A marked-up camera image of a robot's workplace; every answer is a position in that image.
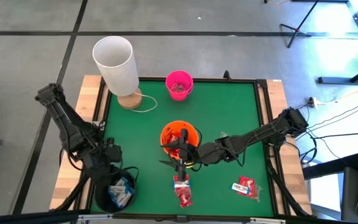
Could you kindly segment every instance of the gray floor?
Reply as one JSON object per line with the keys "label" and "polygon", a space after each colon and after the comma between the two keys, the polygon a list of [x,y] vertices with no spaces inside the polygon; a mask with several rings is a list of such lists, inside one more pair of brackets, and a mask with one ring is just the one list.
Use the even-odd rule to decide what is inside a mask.
{"label": "gray floor", "polygon": [[[70,31],[80,5],[80,0],[14,0],[9,3],[1,0],[0,30]],[[297,26],[311,5],[310,2],[288,2],[274,6],[262,1],[240,0],[89,0],[80,30],[278,32],[281,22]],[[358,11],[358,2],[354,5]],[[351,13],[342,3],[319,3],[303,29],[335,34],[358,32]],[[100,38],[76,39],[63,80],[67,100],[73,106],[83,75],[99,74],[91,50]],[[304,104],[310,96],[330,101],[358,90],[358,87],[316,84],[320,76],[351,77],[358,73],[358,39],[298,38],[293,47],[287,49],[288,37],[125,38],[134,46],[141,76],[164,77],[180,69],[194,77],[221,77],[229,70],[234,78],[281,79],[291,106]],[[0,138],[4,140],[0,146],[0,215],[10,212],[44,113],[34,96],[38,89],[56,80],[68,39],[0,36]],[[310,110],[310,124],[357,104],[358,97],[355,97],[334,106]],[[358,114],[344,120],[343,124],[348,128],[332,125],[315,134],[357,132]],[[338,156],[358,150],[357,136],[328,139],[327,143]],[[307,151],[311,142],[303,138],[298,145],[301,151]],[[48,209],[58,172],[59,149],[58,129],[51,123],[23,212]],[[319,142],[317,160],[332,159],[335,157]]]}

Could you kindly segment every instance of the pink bowl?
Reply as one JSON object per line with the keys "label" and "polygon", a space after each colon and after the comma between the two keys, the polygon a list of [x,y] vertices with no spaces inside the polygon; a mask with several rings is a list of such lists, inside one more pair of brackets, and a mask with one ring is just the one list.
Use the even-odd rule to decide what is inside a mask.
{"label": "pink bowl", "polygon": [[172,99],[182,101],[193,90],[193,78],[186,71],[173,71],[165,80],[165,85]]}

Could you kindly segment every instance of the black bucket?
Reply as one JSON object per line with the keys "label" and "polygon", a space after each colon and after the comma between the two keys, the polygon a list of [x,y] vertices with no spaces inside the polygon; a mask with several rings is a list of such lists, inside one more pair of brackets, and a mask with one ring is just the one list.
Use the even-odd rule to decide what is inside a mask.
{"label": "black bucket", "polygon": [[[136,177],[134,177],[130,172],[127,171],[129,169],[137,170]],[[98,207],[107,213],[123,212],[126,208],[130,207],[130,205],[132,205],[132,203],[134,202],[135,197],[136,197],[136,180],[137,180],[138,175],[139,175],[138,168],[128,167],[125,169],[121,169],[120,171],[118,171],[117,174],[114,174],[111,177],[110,185],[115,185],[121,179],[121,177],[124,177],[128,180],[129,186],[134,189],[134,194],[128,200],[128,202],[124,208],[118,208],[117,205],[111,200],[111,196],[108,193],[108,187],[109,187],[108,185],[104,185],[104,186],[96,185],[95,190],[94,190],[94,200],[95,200],[96,204],[98,205]]]}

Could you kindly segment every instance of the orange cup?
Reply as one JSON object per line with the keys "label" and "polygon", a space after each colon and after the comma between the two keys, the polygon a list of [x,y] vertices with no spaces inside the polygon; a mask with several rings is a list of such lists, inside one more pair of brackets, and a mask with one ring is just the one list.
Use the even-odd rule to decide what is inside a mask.
{"label": "orange cup", "polygon": [[[172,121],[171,123],[168,123],[162,129],[161,136],[160,136],[160,144],[164,145],[170,143],[170,136],[172,134],[180,136],[182,128],[186,128],[189,133],[189,138],[188,138],[189,143],[194,146],[197,146],[199,142],[198,132],[190,123],[187,123],[186,121]],[[164,151],[165,153],[168,154],[169,147],[165,147]],[[171,156],[177,160],[180,160],[178,155],[174,155],[171,153]]]}

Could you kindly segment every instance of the green table surface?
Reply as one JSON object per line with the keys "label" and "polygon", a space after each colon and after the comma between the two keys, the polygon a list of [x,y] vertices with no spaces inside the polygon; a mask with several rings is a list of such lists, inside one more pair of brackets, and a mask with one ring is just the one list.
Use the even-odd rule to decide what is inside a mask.
{"label": "green table surface", "polygon": [[[165,82],[141,81],[139,88],[143,94],[158,101],[156,109],[147,113],[125,110],[113,96],[105,132],[106,138],[114,137],[116,144],[121,146],[124,167],[136,166],[140,170],[135,201],[125,213],[273,216],[261,143],[247,148],[244,167],[236,161],[222,161],[203,166],[198,172],[188,169],[194,204],[186,208],[180,207],[174,193],[175,171],[159,163],[159,160],[168,160],[160,147],[160,133],[171,121],[187,121],[198,128],[203,143],[219,138],[222,131],[234,135],[258,128],[253,84],[195,83],[191,94],[181,102],[170,98]],[[144,98],[137,110],[146,110],[153,105],[151,99]],[[233,183],[238,183],[240,176],[253,178],[261,186],[259,202],[230,189]],[[91,211],[103,212],[93,199]]]}

